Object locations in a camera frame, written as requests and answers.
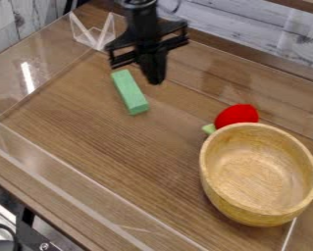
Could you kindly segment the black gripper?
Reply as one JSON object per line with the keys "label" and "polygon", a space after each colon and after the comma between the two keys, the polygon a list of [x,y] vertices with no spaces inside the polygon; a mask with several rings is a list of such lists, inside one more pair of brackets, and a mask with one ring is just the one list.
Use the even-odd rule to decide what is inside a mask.
{"label": "black gripper", "polygon": [[166,76],[167,52],[189,43],[187,23],[155,22],[129,24],[125,32],[104,45],[112,69],[137,63],[150,84],[162,83]]}

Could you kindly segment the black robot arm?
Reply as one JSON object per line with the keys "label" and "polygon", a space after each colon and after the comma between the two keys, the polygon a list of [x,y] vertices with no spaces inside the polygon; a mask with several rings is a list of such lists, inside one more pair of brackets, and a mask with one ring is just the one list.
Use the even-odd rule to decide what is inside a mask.
{"label": "black robot arm", "polygon": [[133,63],[153,85],[166,77],[167,53],[189,43],[187,22],[162,21],[157,13],[157,0],[122,0],[126,30],[104,45],[108,63],[118,69]]}

